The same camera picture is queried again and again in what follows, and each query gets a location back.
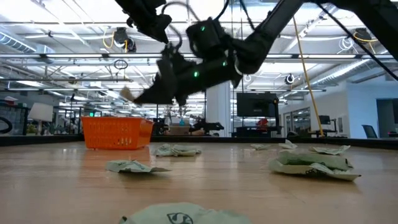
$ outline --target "security camera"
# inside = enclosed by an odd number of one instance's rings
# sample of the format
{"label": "security camera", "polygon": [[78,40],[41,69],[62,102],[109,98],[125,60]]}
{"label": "security camera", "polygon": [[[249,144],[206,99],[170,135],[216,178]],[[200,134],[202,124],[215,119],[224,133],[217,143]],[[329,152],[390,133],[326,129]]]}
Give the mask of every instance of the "security camera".
{"label": "security camera", "polygon": [[114,44],[117,47],[125,49],[126,52],[137,52],[136,42],[133,38],[129,37],[125,27],[118,27],[114,33]]}

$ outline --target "chair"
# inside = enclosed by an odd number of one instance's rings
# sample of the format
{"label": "chair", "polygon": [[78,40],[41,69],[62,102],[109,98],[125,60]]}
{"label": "chair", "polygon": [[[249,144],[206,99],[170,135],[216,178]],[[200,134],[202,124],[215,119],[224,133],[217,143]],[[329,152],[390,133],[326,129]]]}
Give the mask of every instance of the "chair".
{"label": "chair", "polygon": [[362,124],[363,130],[365,131],[366,137],[369,138],[378,138],[376,132],[374,131],[371,125]]}

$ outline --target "wooden table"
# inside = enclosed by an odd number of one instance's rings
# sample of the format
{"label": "wooden table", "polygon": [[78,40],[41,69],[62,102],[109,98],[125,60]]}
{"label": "wooden table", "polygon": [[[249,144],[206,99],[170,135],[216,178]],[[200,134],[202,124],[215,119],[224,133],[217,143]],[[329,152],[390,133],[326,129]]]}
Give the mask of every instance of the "wooden table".
{"label": "wooden table", "polygon": [[[88,151],[83,142],[0,147],[0,223],[117,223],[123,215],[167,202],[234,210],[261,224],[398,220],[398,151],[351,148],[346,156],[363,174],[351,183],[270,173],[267,163],[277,155],[276,144],[268,151],[248,144],[192,145],[202,155]],[[139,159],[172,171],[106,172],[106,161],[114,159]]]}

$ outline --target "monitor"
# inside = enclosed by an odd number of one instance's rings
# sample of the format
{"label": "monitor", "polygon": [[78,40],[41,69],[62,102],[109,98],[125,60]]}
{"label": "monitor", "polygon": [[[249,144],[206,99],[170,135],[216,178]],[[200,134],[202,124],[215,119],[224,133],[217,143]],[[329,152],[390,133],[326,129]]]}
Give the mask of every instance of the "monitor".
{"label": "monitor", "polygon": [[330,124],[330,117],[327,115],[319,115],[319,121],[321,124]]}
{"label": "monitor", "polygon": [[275,117],[276,94],[237,93],[237,114],[241,117]]}

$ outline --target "orange basket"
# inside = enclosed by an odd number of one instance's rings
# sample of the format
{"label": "orange basket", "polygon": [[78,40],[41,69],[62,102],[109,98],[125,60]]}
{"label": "orange basket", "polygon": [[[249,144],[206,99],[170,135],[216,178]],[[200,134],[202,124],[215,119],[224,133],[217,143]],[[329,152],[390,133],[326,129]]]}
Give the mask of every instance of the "orange basket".
{"label": "orange basket", "polygon": [[150,143],[154,123],[142,118],[81,117],[89,149],[138,149]]}

